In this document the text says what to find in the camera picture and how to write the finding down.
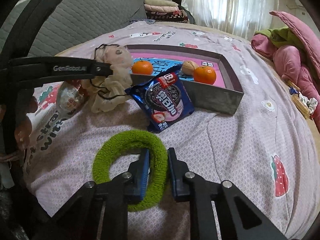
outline green fuzzy ring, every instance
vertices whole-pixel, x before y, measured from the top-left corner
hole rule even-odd
[[[128,211],[141,211],[155,206],[161,200],[167,180],[168,155],[162,141],[154,134],[130,130],[112,136],[98,151],[92,167],[97,184],[110,181],[111,164],[129,149],[147,148],[150,152],[150,177],[146,196],[137,205],[128,205]]]

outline finger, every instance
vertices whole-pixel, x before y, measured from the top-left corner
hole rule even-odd
[[[32,97],[30,104],[29,104],[28,113],[35,113],[37,110],[38,110],[38,102],[35,97]]]
[[[6,110],[5,105],[0,105],[0,122],[2,121],[2,119],[4,117],[5,110]]]
[[[19,148],[19,150],[21,150],[21,151],[24,151],[24,150],[28,147],[29,144],[30,144],[30,138],[29,138],[29,136],[25,137],[25,138],[23,139],[23,141],[17,142],[18,148]]]
[[[32,124],[30,119],[26,117],[25,120],[22,121],[21,124],[14,131],[14,137],[17,143],[23,142],[24,138],[29,137],[31,132],[32,132]]]

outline white curtain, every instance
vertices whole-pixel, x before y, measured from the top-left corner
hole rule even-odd
[[[245,39],[271,25],[269,11],[279,0],[182,0],[197,25],[215,28]]]

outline quilted mattress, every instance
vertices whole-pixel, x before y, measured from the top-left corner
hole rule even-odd
[[[12,10],[0,29],[0,50],[30,0]],[[72,46],[146,19],[144,0],[62,0],[42,25],[29,56],[54,56]]]

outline blue snack bag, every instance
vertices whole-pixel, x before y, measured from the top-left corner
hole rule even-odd
[[[181,66],[171,67],[148,82],[125,90],[149,117],[149,131],[163,131],[195,110],[178,77]]]

